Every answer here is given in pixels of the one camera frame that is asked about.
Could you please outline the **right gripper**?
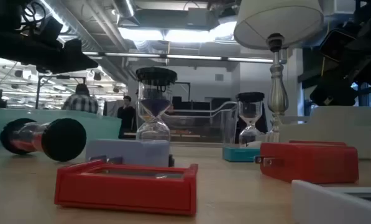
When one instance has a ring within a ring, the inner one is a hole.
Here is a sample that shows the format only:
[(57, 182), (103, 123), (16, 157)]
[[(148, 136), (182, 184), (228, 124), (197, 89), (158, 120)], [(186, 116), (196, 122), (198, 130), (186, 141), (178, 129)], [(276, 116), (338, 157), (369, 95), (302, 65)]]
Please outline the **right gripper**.
[[(371, 18), (362, 26), (357, 38), (346, 45), (347, 78), (371, 85)], [(323, 76), (310, 94), (318, 106), (354, 106), (356, 91), (344, 78)]]

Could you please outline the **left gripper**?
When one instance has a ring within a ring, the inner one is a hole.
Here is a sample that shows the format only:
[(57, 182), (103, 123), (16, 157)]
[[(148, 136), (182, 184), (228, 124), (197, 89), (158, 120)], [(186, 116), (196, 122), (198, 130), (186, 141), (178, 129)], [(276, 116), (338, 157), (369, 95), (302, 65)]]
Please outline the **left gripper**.
[(5, 32), (4, 58), (40, 66), (54, 74), (98, 67), (82, 52), (80, 39), (71, 39), (64, 45), (57, 39), (58, 34), (47, 31), (34, 35)]

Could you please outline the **red box with screws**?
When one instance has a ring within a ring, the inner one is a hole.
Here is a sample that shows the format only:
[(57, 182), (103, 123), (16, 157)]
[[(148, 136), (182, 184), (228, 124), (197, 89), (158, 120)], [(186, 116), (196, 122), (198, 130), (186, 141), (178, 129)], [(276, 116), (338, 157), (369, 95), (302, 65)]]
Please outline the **red box with screws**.
[(359, 179), (359, 158), (352, 146), (307, 146), (264, 142), (255, 157), (263, 175), (285, 182), (353, 184)]

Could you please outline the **purple sand hourglass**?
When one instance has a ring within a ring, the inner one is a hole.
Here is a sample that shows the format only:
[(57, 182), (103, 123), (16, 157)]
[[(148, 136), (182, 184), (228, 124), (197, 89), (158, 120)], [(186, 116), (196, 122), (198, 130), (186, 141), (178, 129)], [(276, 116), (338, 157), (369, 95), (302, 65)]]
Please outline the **purple sand hourglass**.
[(136, 75), (139, 82), (137, 112), (144, 121), (137, 130), (136, 139), (170, 144), (170, 129), (162, 115), (172, 105), (172, 86), (177, 74), (167, 68), (145, 67), (137, 69)]

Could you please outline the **red sand hourglass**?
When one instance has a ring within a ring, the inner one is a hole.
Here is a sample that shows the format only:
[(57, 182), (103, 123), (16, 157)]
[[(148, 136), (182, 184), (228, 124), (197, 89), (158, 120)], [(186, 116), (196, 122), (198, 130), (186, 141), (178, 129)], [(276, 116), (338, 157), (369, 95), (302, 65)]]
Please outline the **red sand hourglass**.
[(7, 123), (0, 133), (1, 144), (9, 152), (17, 155), (43, 152), (58, 162), (79, 156), (86, 146), (86, 140), (83, 125), (71, 118), (60, 118), (44, 124), (20, 118)]

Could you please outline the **white sand hourglass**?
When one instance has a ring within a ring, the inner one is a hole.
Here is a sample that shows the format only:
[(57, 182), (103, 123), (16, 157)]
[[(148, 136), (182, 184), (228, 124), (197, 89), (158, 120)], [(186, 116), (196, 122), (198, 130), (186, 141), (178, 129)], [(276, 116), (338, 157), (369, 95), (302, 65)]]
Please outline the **white sand hourglass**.
[(246, 127), (239, 134), (239, 144), (250, 147), (262, 133), (256, 128), (260, 119), (265, 95), (261, 92), (243, 92), (236, 95), (239, 117), (246, 123)]

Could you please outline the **lavender power adapter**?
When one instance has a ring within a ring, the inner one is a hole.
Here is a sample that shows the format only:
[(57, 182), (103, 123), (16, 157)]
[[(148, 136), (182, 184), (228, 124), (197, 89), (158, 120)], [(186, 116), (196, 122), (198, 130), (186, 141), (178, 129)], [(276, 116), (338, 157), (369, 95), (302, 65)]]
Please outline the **lavender power adapter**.
[(124, 165), (173, 167), (175, 160), (166, 140), (138, 141), (124, 139), (95, 139), (85, 147), (87, 161), (103, 157), (121, 158)]

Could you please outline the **white tray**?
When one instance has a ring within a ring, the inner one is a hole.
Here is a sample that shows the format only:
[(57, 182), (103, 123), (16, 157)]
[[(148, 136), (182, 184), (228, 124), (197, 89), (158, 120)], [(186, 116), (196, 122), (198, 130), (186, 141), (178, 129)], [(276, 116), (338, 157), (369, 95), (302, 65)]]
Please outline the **white tray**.
[(371, 224), (371, 187), (328, 187), (294, 180), (296, 224)]

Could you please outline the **clear plastic bin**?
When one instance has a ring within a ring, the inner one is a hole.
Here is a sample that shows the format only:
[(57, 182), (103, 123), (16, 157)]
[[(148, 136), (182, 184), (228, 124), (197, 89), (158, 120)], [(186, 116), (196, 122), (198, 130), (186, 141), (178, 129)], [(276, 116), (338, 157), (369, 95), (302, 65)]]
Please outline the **clear plastic bin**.
[(227, 101), (215, 110), (171, 110), (162, 115), (174, 142), (234, 144), (238, 105)]

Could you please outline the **red tray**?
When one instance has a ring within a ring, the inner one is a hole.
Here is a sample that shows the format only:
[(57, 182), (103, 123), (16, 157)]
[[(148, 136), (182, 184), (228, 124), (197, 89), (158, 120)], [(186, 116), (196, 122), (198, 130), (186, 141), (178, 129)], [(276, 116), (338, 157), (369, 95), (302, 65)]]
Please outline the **red tray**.
[(54, 202), (173, 215), (196, 214), (198, 165), (187, 168), (82, 162), (57, 170)]

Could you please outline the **white translucent plastic bin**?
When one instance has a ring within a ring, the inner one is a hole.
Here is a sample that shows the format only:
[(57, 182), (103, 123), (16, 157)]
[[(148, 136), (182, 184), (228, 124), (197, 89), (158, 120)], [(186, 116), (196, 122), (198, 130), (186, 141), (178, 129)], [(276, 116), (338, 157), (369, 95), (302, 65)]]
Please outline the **white translucent plastic bin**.
[(371, 159), (371, 107), (317, 107), (306, 123), (280, 126), (279, 141), (290, 140), (344, 142)]

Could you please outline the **person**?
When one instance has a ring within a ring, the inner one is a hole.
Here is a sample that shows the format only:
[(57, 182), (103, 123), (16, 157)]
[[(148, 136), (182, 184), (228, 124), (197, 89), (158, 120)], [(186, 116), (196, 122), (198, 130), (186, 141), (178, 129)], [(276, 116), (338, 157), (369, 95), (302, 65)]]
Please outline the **person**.
[(77, 84), (75, 93), (69, 96), (62, 106), (62, 110), (84, 111), (93, 114), (96, 114), (98, 109), (98, 101), (90, 95), (84, 83)]
[(117, 110), (117, 117), (121, 119), (121, 127), (118, 138), (124, 137), (124, 133), (131, 132), (135, 121), (135, 108), (131, 105), (132, 98), (124, 96), (124, 104)]

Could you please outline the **teal translucent plastic bin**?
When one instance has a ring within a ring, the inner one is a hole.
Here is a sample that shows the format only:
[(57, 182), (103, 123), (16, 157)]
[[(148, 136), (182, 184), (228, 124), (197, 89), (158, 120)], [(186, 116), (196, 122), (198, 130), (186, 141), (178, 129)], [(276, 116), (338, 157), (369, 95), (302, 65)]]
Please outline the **teal translucent plastic bin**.
[(0, 108), (0, 132), (10, 121), (29, 118), (38, 123), (49, 123), (59, 118), (71, 118), (79, 121), (85, 128), (87, 139), (116, 139), (121, 120), (110, 116), (100, 116), (83, 111), (67, 110), (20, 110)]

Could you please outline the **table lamp with white shade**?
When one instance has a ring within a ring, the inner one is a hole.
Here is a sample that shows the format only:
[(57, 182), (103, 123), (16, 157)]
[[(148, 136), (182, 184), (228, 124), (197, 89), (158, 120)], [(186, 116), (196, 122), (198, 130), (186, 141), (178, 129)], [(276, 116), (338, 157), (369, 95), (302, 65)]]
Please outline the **table lamp with white shade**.
[(266, 135), (268, 142), (280, 140), (280, 116), (288, 109), (280, 51), (310, 38), (320, 30), (323, 21), (318, 0), (241, 1), (234, 39), (243, 47), (269, 50), (273, 54), (267, 103), (272, 112), (272, 129)]

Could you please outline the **long linear ceiling light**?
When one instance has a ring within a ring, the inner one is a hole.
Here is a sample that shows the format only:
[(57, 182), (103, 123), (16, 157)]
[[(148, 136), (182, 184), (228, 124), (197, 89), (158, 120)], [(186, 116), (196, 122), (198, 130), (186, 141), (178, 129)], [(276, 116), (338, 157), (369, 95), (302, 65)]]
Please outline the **long linear ceiling light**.
[(269, 58), (242, 58), (242, 57), (220, 57), (206, 55), (178, 55), (178, 54), (144, 54), (144, 53), (123, 53), (123, 52), (83, 52), (92, 57), (130, 57), (130, 58), (160, 58), (160, 59), (178, 59), (178, 60), (208, 60), (223, 62), (240, 63), (272, 63)]

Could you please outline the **black background stand frame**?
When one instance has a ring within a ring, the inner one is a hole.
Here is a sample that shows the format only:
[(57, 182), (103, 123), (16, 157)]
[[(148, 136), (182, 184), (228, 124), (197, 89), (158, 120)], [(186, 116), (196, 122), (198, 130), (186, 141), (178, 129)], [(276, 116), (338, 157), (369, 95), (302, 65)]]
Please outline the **black background stand frame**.
[(69, 79), (72, 78), (72, 79), (75, 79), (75, 80), (82, 79), (83, 84), (86, 83), (86, 77), (75, 77), (75, 76), (71, 76), (71, 75), (38, 75), (37, 92), (36, 92), (36, 97), (35, 97), (35, 109), (39, 108), (40, 89), (44, 85), (44, 83), (42, 83), (43, 78), (46, 79), (46, 82), (48, 82), (52, 78), (56, 78), (56, 79), (59, 79), (59, 80), (69, 80)]

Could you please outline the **round metal ceiling duct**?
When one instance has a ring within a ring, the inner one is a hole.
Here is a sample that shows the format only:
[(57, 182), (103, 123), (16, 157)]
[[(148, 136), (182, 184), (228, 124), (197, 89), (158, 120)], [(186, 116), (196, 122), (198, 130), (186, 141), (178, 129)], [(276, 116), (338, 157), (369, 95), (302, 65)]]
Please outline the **round metal ceiling duct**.
[(134, 0), (112, 0), (112, 4), (120, 17), (126, 19), (134, 17), (136, 12)]

